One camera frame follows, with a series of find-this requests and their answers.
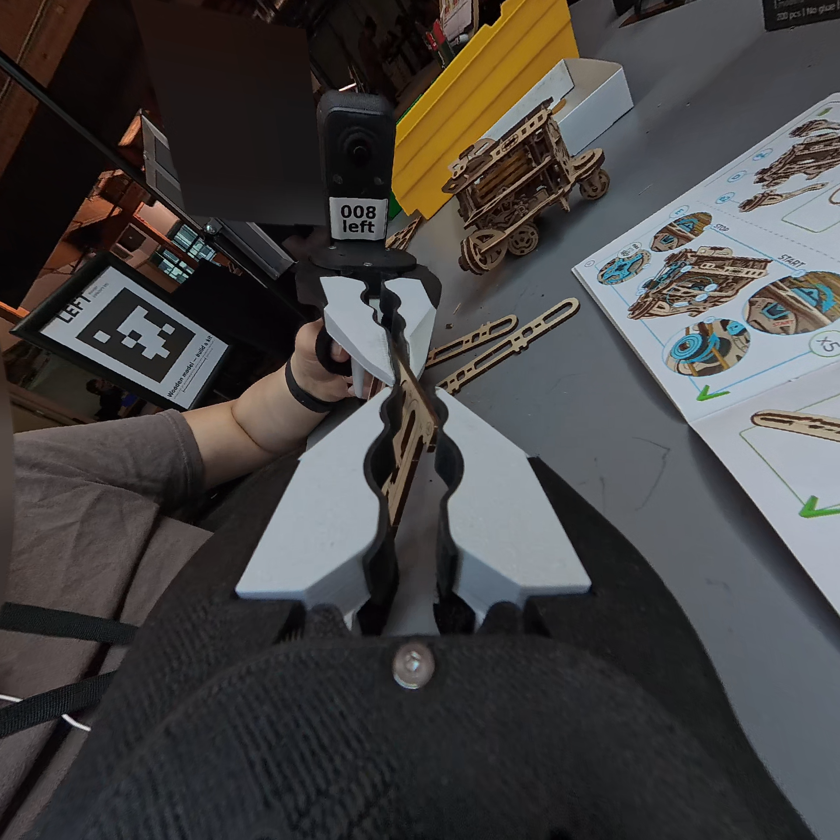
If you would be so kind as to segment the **yellow plastic bin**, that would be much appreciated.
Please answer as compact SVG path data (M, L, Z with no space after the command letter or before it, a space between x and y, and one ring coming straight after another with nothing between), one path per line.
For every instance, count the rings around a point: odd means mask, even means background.
M448 166L561 60L576 58L565 1L506 1L396 126L392 191L406 215L431 218L449 197Z

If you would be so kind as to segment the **short slotted wooden strip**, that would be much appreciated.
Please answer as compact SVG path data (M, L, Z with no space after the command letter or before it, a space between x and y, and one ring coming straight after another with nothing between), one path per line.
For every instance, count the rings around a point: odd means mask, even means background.
M518 326L518 317L511 314L499 320L486 322L468 334L428 352L425 367L451 361L460 355L476 349L489 341L509 335Z

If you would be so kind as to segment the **person's left hand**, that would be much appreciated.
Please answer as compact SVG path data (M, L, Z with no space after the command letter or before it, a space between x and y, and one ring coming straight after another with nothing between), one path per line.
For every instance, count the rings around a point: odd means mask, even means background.
M323 319L304 324L297 333L290 367L295 382L304 392L325 403L334 403L354 395L352 376L332 373L317 355L317 340Z

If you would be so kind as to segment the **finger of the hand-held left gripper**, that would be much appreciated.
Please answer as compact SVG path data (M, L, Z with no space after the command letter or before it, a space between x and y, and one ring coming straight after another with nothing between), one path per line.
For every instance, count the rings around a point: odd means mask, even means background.
M385 324L414 375L424 372L437 314L428 285L416 277L398 277L382 288Z
M350 356L353 387L364 388L365 373L385 386L397 385L395 345L375 310L363 300L366 284L344 276L322 276L320 285L327 301L324 326Z

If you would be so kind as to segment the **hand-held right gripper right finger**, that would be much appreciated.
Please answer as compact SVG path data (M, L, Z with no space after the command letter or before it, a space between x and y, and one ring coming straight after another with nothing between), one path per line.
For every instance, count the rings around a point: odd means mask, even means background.
M434 466L446 486L437 527L434 615L442 634L472 633L492 606L582 595L590 576L520 447L444 389Z

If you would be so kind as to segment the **green plastic bin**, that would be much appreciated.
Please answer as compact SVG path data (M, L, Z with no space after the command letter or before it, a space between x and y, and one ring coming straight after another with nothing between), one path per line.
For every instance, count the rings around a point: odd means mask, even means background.
M421 94L420 96L416 97L410 104L408 104L404 108L404 110L402 110L399 114L397 114L395 116L395 124L396 125L398 125L399 122L402 121L405 118L405 116L415 107L415 105L417 104L417 102L419 101L419 99L422 96L423 95ZM399 204L399 202L396 199L396 195L394 194L393 189L391 190L391 193L390 193L389 206L388 207L389 207L388 208L388 219L389 219L388 221L389 222L391 220L393 220L399 213L401 213L403 211L401 205Z

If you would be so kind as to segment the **instruction booklet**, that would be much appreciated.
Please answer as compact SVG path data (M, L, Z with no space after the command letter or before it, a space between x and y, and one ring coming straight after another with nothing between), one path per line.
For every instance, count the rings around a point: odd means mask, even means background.
M573 268L838 611L839 95Z

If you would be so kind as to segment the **white cardboard box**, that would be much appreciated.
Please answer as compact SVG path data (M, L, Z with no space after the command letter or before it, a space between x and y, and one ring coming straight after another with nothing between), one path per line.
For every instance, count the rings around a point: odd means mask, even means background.
M552 100L568 152L579 154L634 107L623 67L609 60L562 59L520 100L530 112Z

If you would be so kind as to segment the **grey framed panel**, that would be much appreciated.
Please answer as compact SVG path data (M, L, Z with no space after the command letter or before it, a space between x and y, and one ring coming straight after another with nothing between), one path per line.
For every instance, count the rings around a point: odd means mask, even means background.
M278 279L294 263L288 252L253 223L235 222L219 217L197 216L186 210L180 179L175 171L168 140L140 111L143 133L143 166L147 185L158 196L164 196L177 213L214 245L221 245L226 256L245 258L247 266L259 270L272 280Z

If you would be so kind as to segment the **wooden model vehicle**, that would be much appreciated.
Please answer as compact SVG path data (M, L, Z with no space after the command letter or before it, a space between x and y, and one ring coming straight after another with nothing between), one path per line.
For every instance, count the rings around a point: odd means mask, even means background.
M537 222L552 206L570 210L575 187L586 201L601 198L610 176L602 149L572 155L552 108L543 100L498 140L482 138L449 166L444 194L458 202L465 228L474 228L460 243L458 264L481 276L506 254L521 257L539 243Z

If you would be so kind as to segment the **black framed marker sign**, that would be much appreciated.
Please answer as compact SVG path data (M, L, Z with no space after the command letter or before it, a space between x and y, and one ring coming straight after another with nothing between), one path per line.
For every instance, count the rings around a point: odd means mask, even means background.
M198 406L230 353L228 342L109 252L96 254L11 333L148 403L181 412Z

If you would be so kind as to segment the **black wristband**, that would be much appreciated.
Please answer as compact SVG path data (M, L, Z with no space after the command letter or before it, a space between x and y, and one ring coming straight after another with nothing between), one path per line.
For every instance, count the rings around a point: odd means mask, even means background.
M284 365L284 371L287 389L296 402L312 413L325 414L332 411L336 402L323 401L299 385L292 371L291 360Z

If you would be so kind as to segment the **black model kit box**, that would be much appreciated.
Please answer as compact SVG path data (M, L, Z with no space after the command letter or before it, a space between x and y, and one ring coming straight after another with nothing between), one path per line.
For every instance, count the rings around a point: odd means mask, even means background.
M768 32L839 19L839 1L762 1Z

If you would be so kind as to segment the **person's left forearm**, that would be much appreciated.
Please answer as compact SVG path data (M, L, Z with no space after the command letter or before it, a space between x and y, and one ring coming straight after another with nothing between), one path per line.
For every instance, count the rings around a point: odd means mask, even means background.
M320 424L325 412L304 406L282 370L250 386L232 402L184 413L203 463L205 488L216 487L289 454Z

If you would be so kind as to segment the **wooden parts sheet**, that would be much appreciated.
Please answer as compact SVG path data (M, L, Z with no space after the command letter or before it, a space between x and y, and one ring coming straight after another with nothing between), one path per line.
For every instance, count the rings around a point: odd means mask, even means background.
M392 442L395 466L382 490L387 501L392 529L403 518L418 463L424 452L434 452L438 418L429 397L417 381L404 352L392 342L395 392L399 392L400 425Z

